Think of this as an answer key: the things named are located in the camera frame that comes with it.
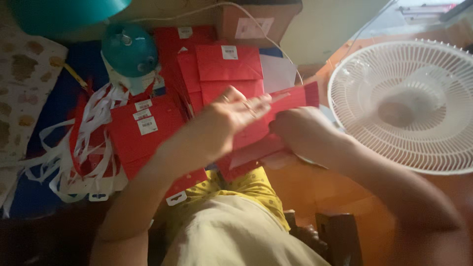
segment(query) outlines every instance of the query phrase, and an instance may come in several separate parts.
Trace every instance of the cardboard box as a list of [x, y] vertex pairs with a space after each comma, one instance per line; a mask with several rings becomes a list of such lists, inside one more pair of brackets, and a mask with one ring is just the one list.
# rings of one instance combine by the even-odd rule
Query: cardboard box
[[[267, 36], [277, 44], [295, 15], [302, 11], [301, 0], [233, 0], [245, 8], [262, 26]], [[253, 45], [260, 48], [274, 45], [264, 38], [261, 29], [242, 10], [225, 5], [218, 16], [217, 33], [233, 45]]]

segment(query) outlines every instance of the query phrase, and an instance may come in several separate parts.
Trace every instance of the lamp shade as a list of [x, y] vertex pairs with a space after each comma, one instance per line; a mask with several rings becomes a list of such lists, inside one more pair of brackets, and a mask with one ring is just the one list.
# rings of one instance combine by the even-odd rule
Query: lamp shade
[[19, 26], [30, 35], [53, 35], [100, 22], [131, 0], [8, 0]]

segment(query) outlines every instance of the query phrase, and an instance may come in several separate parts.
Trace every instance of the patterned cloth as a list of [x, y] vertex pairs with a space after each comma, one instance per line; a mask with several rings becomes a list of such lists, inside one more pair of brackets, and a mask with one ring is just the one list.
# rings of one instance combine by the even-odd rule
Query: patterned cloth
[[171, 243], [182, 226], [192, 219], [206, 200], [219, 195], [237, 195], [252, 200], [268, 210], [286, 231], [289, 225], [284, 218], [281, 200], [276, 196], [263, 167], [226, 184], [215, 170], [206, 171], [208, 180], [186, 189], [187, 199], [175, 206], [165, 206], [155, 215], [155, 224], [166, 223], [166, 240]]

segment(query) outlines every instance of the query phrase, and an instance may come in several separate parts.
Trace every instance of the fan grill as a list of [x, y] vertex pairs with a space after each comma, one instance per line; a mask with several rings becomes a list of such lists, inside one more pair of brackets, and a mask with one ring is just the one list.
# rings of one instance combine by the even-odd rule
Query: fan grill
[[[382, 122], [386, 96], [412, 90], [434, 109], [405, 127]], [[382, 156], [438, 175], [473, 171], [473, 58], [437, 42], [390, 42], [350, 55], [334, 71], [330, 107], [346, 132]]]

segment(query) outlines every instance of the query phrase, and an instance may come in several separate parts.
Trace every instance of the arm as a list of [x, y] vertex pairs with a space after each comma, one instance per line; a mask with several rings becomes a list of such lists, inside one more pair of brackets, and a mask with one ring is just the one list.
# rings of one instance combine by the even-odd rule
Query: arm
[[173, 181], [232, 150], [233, 136], [270, 110], [271, 97], [230, 87], [164, 142], [116, 199], [99, 229], [90, 265], [147, 265], [148, 228]]
[[394, 265], [470, 262], [464, 222], [431, 183], [338, 132], [315, 108], [282, 112], [271, 128], [295, 153], [351, 178], [387, 206], [399, 226]]

